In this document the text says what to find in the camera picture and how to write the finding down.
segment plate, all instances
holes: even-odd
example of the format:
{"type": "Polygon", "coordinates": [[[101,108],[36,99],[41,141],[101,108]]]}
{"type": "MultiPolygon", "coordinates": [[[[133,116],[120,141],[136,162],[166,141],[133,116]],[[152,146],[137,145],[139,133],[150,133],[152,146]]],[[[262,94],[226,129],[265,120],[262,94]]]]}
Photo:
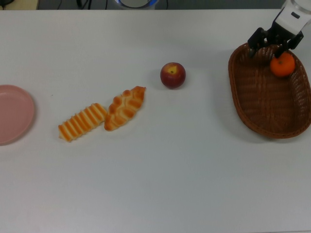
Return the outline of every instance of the plate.
{"type": "Polygon", "coordinates": [[[31,96],[14,85],[0,85],[0,145],[13,142],[29,128],[35,115],[31,96]]]}

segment brown woven basket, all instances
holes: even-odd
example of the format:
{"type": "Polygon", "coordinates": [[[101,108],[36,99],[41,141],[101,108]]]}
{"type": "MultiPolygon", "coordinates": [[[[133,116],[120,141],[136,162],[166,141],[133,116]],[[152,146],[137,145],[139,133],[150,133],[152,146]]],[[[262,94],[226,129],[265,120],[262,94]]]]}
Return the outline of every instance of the brown woven basket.
{"type": "Polygon", "coordinates": [[[270,138],[290,138],[311,124],[311,89],[301,61],[295,71],[277,78],[270,60],[278,46],[260,49],[253,58],[249,46],[239,46],[229,60],[229,77],[234,105],[242,122],[251,130],[270,138]]]}

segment striped bread roll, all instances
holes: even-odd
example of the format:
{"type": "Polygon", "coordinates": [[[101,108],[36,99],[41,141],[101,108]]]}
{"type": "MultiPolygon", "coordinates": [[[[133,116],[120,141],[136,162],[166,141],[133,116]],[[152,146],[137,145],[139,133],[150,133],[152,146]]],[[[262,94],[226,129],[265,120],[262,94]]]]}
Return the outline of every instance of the striped bread roll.
{"type": "Polygon", "coordinates": [[[113,131],[132,119],[144,101],[145,90],[145,87],[136,86],[114,97],[113,103],[108,108],[104,128],[113,131]]]}
{"type": "Polygon", "coordinates": [[[99,103],[93,103],[59,125],[59,137],[71,142],[99,126],[106,115],[107,111],[99,103]]]}

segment pastry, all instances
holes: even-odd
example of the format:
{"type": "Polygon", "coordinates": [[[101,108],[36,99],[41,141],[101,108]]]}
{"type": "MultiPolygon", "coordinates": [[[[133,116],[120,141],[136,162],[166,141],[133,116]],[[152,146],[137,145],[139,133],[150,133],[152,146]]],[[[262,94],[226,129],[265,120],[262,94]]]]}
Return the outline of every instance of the pastry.
{"type": "Polygon", "coordinates": [[[108,108],[104,128],[107,131],[113,131],[132,119],[144,101],[145,90],[145,87],[136,86],[114,97],[108,108]]]}
{"type": "Polygon", "coordinates": [[[67,142],[77,139],[101,124],[107,111],[98,103],[93,103],[58,126],[59,137],[67,142]]]}

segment apple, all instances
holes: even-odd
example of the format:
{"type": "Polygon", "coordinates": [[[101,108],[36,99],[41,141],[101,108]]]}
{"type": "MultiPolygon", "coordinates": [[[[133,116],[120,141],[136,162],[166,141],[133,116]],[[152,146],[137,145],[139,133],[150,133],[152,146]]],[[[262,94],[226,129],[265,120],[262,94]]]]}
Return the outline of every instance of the apple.
{"type": "Polygon", "coordinates": [[[186,79],[185,68],[176,62],[170,62],[161,69],[161,81],[169,89],[181,86],[186,79]]]}

